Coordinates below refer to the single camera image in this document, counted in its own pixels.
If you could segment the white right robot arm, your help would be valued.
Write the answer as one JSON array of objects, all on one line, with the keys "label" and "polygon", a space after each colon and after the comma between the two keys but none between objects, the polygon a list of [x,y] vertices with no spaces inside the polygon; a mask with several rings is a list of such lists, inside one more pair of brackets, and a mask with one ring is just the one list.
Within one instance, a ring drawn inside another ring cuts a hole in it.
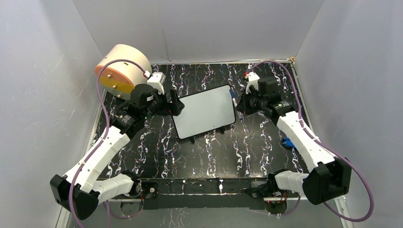
[{"label": "white right robot arm", "polygon": [[244,77],[246,89],[241,93],[237,111],[243,115],[261,111],[293,143],[304,159],[308,173],[280,170],[269,174],[268,192],[279,197],[285,191],[296,192],[314,205],[346,195],[352,169],[332,152],[316,143],[318,137],[299,117],[296,106],[283,99],[276,79],[260,78],[254,73]]}]

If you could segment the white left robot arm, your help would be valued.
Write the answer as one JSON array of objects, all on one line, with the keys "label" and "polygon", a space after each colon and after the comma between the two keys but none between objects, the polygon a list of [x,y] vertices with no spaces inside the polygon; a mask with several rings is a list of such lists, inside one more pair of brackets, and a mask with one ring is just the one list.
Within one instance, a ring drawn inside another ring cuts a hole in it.
[{"label": "white left robot arm", "polygon": [[183,108],[176,90],[170,89],[167,96],[150,85],[137,85],[130,99],[108,117],[104,133],[84,157],[64,175],[52,177],[50,186],[57,204],[80,224],[99,204],[115,196],[127,194],[136,198],[141,195],[141,180],[131,171],[105,180],[98,180],[98,177],[113,157],[145,127],[148,117],[178,116]]}]

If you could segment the blue and white marker pen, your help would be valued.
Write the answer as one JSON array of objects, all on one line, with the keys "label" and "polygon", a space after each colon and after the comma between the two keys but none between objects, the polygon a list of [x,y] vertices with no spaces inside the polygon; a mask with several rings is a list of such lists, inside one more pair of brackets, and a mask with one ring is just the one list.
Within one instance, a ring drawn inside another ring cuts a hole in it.
[{"label": "blue and white marker pen", "polygon": [[243,120],[243,115],[242,115],[242,113],[241,113],[239,110],[237,110],[237,105],[238,105],[238,104],[237,104],[237,101],[236,101],[236,98],[235,98],[235,94],[234,94],[234,92],[233,92],[232,89],[230,89],[229,92],[230,92],[230,95],[231,95],[231,99],[232,99],[233,106],[234,106],[234,110],[235,110],[235,112],[236,112],[236,114],[237,114],[237,117],[238,117],[240,120]]}]

